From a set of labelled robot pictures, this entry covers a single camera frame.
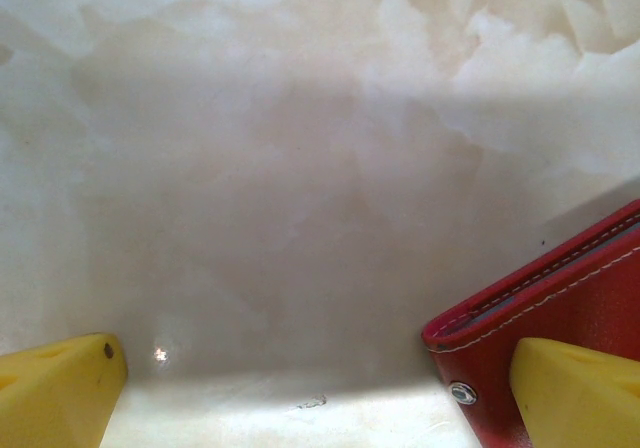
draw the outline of red leather wallet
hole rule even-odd
[[[518,340],[549,338],[640,360],[640,200],[432,320],[422,338],[485,448],[531,442],[509,387]]]

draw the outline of marble surface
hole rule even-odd
[[[418,333],[637,197],[639,0],[1,0],[0,352],[103,446],[474,447]]]

